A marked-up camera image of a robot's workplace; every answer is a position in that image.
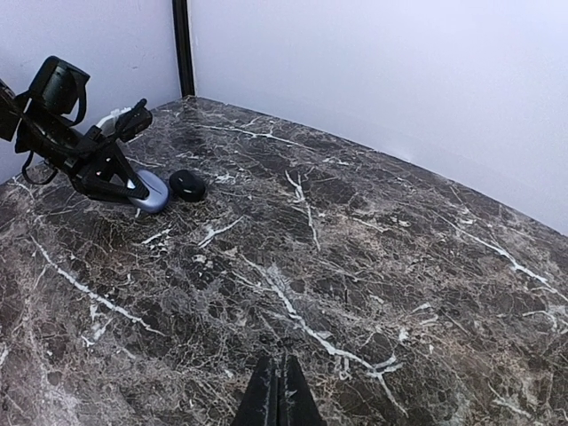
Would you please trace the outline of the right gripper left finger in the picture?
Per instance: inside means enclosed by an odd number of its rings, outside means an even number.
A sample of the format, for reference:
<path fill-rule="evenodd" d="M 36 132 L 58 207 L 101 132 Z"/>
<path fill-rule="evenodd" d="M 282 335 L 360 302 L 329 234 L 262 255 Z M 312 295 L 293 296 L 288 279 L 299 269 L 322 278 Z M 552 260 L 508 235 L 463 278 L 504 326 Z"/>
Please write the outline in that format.
<path fill-rule="evenodd" d="M 261 357 L 231 425 L 276 426 L 278 406 L 278 376 L 274 360 Z"/>

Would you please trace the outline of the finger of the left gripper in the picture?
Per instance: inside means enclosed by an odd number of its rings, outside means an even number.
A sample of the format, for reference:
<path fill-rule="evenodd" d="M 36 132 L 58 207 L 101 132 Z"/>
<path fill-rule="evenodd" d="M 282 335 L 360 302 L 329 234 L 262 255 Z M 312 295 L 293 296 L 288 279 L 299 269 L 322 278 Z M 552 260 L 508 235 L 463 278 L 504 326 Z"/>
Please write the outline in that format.
<path fill-rule="evenodd" d="M 83 194 L 97 201 L 130 202 L 149 192 L 121 150 L 104 150 L 83 167 Z"/>

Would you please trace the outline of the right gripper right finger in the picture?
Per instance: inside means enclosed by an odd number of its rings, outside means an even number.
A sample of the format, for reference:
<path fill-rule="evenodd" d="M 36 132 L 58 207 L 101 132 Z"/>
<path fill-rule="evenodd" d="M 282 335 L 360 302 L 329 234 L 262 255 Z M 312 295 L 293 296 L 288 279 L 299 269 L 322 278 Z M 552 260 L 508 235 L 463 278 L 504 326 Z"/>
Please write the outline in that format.
<path fill-rule="evenodd" d="M 284 355 L 278 380 L 278 424 L 320 426 L 324 420 L 295 355 Z"/>

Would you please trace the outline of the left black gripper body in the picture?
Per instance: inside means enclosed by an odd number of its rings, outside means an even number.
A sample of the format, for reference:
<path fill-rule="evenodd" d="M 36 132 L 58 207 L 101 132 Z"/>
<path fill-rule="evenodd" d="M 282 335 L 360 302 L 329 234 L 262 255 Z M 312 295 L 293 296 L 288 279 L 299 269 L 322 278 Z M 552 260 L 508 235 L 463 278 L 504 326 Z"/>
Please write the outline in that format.
<path fill-rule="evenodd" d="M 64 163 L 73 188 L 83 195 L 117 195 L 112 183 L 117 173 L 116 143 L 98 126 L 91 126 L 81 136 L 72 154 Z"/>

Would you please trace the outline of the purple charging case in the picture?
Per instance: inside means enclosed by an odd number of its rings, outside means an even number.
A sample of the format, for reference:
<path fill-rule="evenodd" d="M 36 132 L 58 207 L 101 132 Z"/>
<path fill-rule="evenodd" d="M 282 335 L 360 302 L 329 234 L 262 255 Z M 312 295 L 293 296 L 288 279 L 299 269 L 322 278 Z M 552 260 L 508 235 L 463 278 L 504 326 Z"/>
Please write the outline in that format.
<path fill-rule="evenodd" d="M 148 190 L 149 195 L 145 199 L 130 197 L 130 203 L 151 214 L 163 211 L 170 198 L 168 186 L 158 176 L 148 170 L 138 171 L 137 176 Z"/>

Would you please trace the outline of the black earbud charging case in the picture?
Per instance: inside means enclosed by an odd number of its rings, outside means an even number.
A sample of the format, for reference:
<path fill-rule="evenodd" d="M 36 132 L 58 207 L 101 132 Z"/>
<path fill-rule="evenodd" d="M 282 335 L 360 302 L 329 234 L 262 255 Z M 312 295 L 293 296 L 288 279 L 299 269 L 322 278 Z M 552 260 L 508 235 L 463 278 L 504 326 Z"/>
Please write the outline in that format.
<path fill-rule="evenodd" d="M 170 175 L 170 188 L 183 201 L 200 202 L 207 194 L 205 181 L 190 170 L 178 170 Z"/>

